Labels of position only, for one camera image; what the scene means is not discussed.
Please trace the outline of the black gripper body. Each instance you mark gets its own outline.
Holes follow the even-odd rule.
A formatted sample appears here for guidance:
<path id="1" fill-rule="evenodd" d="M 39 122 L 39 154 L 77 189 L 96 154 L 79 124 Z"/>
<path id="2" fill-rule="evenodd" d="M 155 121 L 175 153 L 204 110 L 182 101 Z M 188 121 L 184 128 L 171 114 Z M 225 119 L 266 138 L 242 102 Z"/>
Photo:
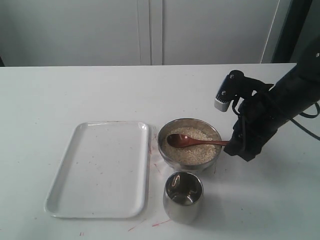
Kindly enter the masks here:
<path id="1" fill-rule="evenodd" d="M 272 87 L 246 96 L 238 107 L 238 119 L 224 152 L 249 162 L 262 151 L 263 146 L 275 135 L 279 121 L 277 93 Z"/>

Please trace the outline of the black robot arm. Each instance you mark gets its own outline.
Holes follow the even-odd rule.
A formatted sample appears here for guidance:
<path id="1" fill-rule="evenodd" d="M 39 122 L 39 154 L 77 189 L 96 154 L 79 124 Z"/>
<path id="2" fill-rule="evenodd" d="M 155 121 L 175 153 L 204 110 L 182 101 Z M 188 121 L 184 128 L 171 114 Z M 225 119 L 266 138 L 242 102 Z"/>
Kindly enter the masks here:
<path id="1" fill-rule="evenodd" d="M 294 118 L 319 116 L 304 111 L 318 110 L 320 100 L 320 38 L 313 39 L 302 51 L 294 66 L 276 84 L 264 83 L 232 70 L 222 82 L 214 106 L 221 112 L 229 107 L 237 115 L 231 139 L 224 147 L 230 156 L 249 162 L 261 153 L 263 146 L 278 129 L 292 122 L 316 140 L 319 136 Z"/>

